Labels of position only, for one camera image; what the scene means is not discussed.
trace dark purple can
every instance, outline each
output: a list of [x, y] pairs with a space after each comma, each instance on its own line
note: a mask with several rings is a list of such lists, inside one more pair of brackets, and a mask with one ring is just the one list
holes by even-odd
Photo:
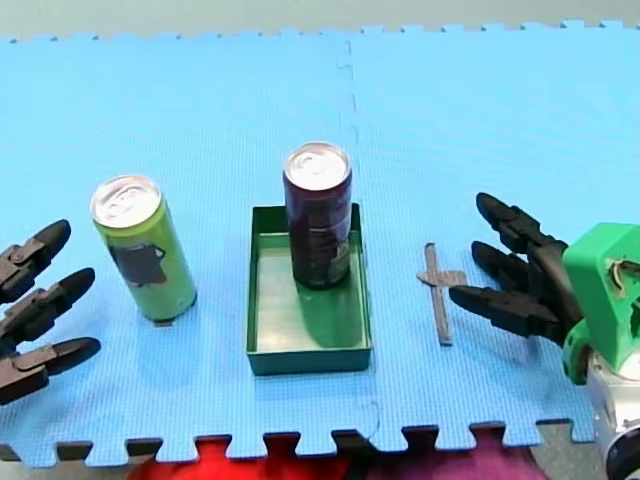
[[314, 289], [349, 274], [351, 162], [329, 143], [306, 143], [287, 159], [285, 200], [293, 276]]

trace purple fabric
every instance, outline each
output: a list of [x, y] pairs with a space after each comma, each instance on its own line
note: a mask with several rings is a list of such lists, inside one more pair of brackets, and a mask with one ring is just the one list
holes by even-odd
[[464, 452], [433, 449], [380, 458], [368, 480], [548, 480], [527, 448], [503, 448], [493, 431], [474, 432], [478, 446]]

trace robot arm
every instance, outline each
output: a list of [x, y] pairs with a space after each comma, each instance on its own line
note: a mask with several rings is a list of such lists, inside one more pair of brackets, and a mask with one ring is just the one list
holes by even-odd
[[36, 289], [19, 300], [35, 284], [71, 234], [66, 220], [44, 228], [24, 245], [12, 245], [0, 254], [0, 303], [16, 302], [0, 321], [0, 405], [40, 390], [49, 376], [60, 374], [100, 350], [95, 338], [77, 338], [18, 353], [22, 342], [33, 341], [53, 328], [56, 318], [69, 310], [93, 284], [93, 269], [75, 272], [48, 290]]
[[476, 203], [513, 253], [474, 242], [475, 262], [502, 290], [459, 286], [450, 298], [563, 348], [565, 373], [586, 384], [609, 479], [640, 478], [640, 226], [600, 224], [568, 246], [519, 207], [485, 193]]

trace aluminum can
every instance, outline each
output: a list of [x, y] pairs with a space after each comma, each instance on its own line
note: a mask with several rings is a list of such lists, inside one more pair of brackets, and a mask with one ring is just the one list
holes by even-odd
[[196, 287], [166, 199], [148, 178], [125, 175], [100, 185], [93, 221], [141, 313], [170, 321], [196, 301]]
[[329, 143], [307, 143], [284, 167], [289, 246], [296, 281], [330, 288], [349, 274], [351, 162]]

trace gray floor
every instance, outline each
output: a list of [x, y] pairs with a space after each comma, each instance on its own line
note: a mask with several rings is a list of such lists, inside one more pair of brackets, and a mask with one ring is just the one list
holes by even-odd
[[[66, 38], [78, 32], [109, 37], [175, 32], [230, 34], [241, 30], [272, 33], [281, 28], [313, 32], [332, 27], [406, 24], [437, 29], [447, 23], [478, 29], [484, 23], [517, 28], [523, 22], [559, 25], [564, 19], [623, 20], [640, 24], [638, 0], [0, 0], [0, 37], [28, 40], [33, 35]], [[567, 426], [545, 426], [544, 447], [534, 455], [552, 480], [604, 478], [593, 445], [572, 445]], [[28, 471], [0, 463], [3, 480], [121, 480], [129, 469], [88, 470], [81, 464]]]

